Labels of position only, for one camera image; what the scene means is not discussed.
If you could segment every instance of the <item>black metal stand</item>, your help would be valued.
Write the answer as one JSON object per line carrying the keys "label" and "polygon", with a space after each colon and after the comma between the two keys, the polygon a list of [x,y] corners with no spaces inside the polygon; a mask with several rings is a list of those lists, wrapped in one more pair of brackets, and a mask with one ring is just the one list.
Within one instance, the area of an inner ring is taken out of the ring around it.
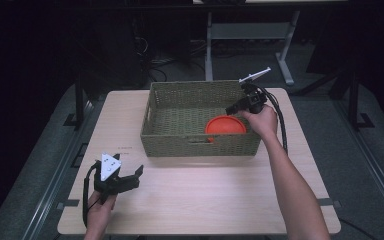
{"label": "black metal stand", "polygon": [[81,87],[80,76],[77,77],[74,83],[75,98],[76,98],[76,114],[69,114],[64,122],[64,126],[75,126],[74,131],[79,130],[84,120],[83,111],[83,89]]}
{"label": "black metal stand", "polygon": [[358,131],[360,128],[374,127],[374,124],[370,120],[367,114],[361,113],[363,122],[358,122],[358,87],[359,87],[359,73],[358,62],[356,59],[345,64],[343,67],[336,71],[326,75],[325,77],[317,80],[316,82],[308,85],[307,87],[290,93],[289,96],[304,96],[307,93],[315,90],[316,88],[335,80],[335,83],[329,91],[329,97],[334,100],[340,100],[344,97],[346,91],[349,89],[348,100],[348,120],[353,128]]}

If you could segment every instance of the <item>forearm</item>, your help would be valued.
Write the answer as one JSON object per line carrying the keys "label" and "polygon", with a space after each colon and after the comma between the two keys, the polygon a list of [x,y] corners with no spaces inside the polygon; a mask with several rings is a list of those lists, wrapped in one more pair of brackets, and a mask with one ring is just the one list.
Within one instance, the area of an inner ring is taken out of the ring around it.
{"label": "forearm", "polygon": [[263,139],[289,239],[330,239],[317,199],[277,136]]}
{"label": "forearm", "polygon": [[95,212],[88,215],[88,227],[85,234],[85,240],[102,239],[105,229],[108,224],[108,219],[96,214]]}

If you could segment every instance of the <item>human arm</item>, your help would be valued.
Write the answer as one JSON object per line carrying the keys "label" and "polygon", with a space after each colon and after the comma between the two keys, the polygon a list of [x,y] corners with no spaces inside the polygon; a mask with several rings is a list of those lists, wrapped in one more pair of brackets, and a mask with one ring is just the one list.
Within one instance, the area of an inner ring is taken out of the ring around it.
{"label": "human arm", "polygon": [[270,159],[277,200],[289,239],[330,239],[317,199],[277,138],[277,116],[264,105],[259,114],[239,112],[263,140]]}
{"label": "human arm", "polygon": [[89,198],[85,240],[102,239],[114,208],[117,195],[109,195],[104,204],[99,202],[100,193],[94,191]]}

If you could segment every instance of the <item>black cable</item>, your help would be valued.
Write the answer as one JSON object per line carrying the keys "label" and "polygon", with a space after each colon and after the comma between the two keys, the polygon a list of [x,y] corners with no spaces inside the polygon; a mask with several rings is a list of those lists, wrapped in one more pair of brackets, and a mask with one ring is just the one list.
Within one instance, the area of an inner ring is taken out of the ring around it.
{"label": "black cable", "polygon": [[204,69],[201,65],[199,65],[198,63],[196,63],[196,62],[194,62],[194,61],[190,61],[190,63],[192,63],[192,64],[198,66],[198,67],[205,73],[205,69]]}
{"label": "black cable", "polygon": [[162,66],[165,66],[165,65],[168,65],[168,64],[172,64],[174,62],[177,62],[178,60],[176,59],[173,59],[173,60],[169,60],[167,62],[163,62],[163,63],[157,63],[153,66],[153,68],[159,68],[159,67],[162,67]]}
{"label": "black cable", "polygon": [[225,56],[223,56],[223,52],[221,54],[217,54],[217,45],[215,45],[214,47],[214,58],[232,58],[232,57],[236,57],[236,56],[240,56],[240,55],[243,55],[245,52],[246,52],[246,47],[243,45],[243,44],[240,44],[240,47],[243,49],[241,52],[239,52],[239,47],[235,46],[235,44],[232,44],[230,42],[227,42],[225,43],[226,44],[226,49],[224,49],[224,53],[227,53],[229,51],[230,48],[232,48],[235,52],[234,53],[231,53],[231,54],[226,54]]}
{"label": "black cable", "polygon": [[[211,47],[216,46],[219,43],[219,41],[220,40],[211,41]],[[198,51],[196,51],[196,50],[192,51],[190,56],[191,56],[191,58],[196,58],[196,57],[204,57],[206,54],[207,54],[207,44],[205,44]]]}
{"label": "black cable", "polygon": [[273,94],[269,93],[265,88],[258,86],[258,84],[256,84],[256,82],[253,82],[253,83],[250,83],[250,84],[252,84],[256,88],[260,89],[267,96],[267,98],[272,103],[274,109],[276,110],[277,116],[279,117],[280,130],[282,132],[282,145],[283,145],[283,149],[285,149],[286,154],[288,154],[288,140],[286,138],[285,119],[283,118],[283,113],[280,110],[279,103],[278,103],[276,97]]}
{"label": "black cable", "polygon": [[152,75],[150,71],[148,71],[148,77],[151,79],[151,82],[158,82],[157,79]]}
{"label": "black cable", "polygon": [[93,206],[95,206],[95,204],[101,200],[101,198],[98,198],[92,205],[90,205],[90,207],[88,208],[88,210],[90,210]]}
{"label": "black cable", "polygon": [[57,240],[59,237],[61,237],[61,233],[58,233],[58,234],[53,238],[53,240]]}
{"label": "black cable", "polygon": [[[136,37],[135,40],[139,40],[139,41],[135,41],[136,51],[140,51],[142,54],[146,53],[148,51],[148,48],[149,48],[148,41],[146,41],[146,39],[143,37]],[[140,49],[141,42],[145,43],[145,46],[143,47],[143,49]]]}
{"label": "black cable", "polygon": [[368,233],[368,232],[364,231],[363,229],[361,229],[360,227],[358,227],[358,226],[356,226],[356,225],[354,225],[354,224],[348,222],[347,220],[342,219],[342,218],[338,218],[338,219],[339,219],[339,221],[341,221],[341,222],[343,222],[343,223],[345,223],[345,224],[347,224],[347,225],[349,225],[349,226],[355,228],[356,230],[358,230],[358,231],[361,232],[362,234],[366,235],[366,236],[369,237],[370,239],[372,239],[372,240],[378,240],[377,238],[375,238],[375,237],[374,237],[373,235],[371,235],[370,233]]}
{"label": "black cable", "polygon": [[83,223],[85,224],[86,227],[87,227],[87,214],[88,214],[89,209],[90,209],[88,207],[88,202],[89,202],[89,177],[90,177],[90,174],[92,173],[92,171],[94,169],[98,169],[99,165],[100,165],[100,163],[95,162],[95,164],[93,164],[92,167],[90,167],[90,169],[87,172],[86,177],[85,177],[85,179],[83,181],[83,213],[82,214],[83,214]]}
{"label": "black cable", "polygon": [[167,82],[167,74],[165,72],[163,72],[162,70],[160,69],[156,69],[156,68],[150,68],[149,70],[154,70],[154,71],[157,71],[157,72],[160,72],[161,74],[164,75],[164,82]]}

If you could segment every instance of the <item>person's left hand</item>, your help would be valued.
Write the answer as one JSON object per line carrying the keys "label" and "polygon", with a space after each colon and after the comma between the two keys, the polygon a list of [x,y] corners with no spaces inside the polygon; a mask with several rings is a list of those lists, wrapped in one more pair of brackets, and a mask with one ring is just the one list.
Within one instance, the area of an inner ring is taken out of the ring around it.
{"label": "person's left hand", "polygon": [[101,205],[101,194],[94,191],[89,197],[87,214],[87,230],[85,239],[101,239],[105,233],[111,216],[111,210],[114,209],[117,195],[108,196],[104,204]]}

